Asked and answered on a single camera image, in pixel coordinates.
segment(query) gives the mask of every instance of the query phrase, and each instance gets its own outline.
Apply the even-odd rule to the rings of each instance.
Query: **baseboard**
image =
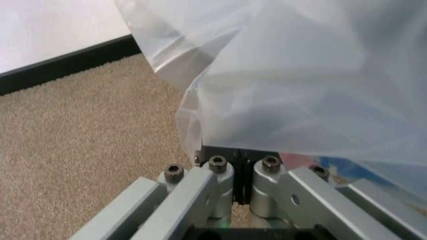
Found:
[[[139,53],[141,53],[141,50],[132,35],[126,35],[82,50],[0,73],[0,96]]]

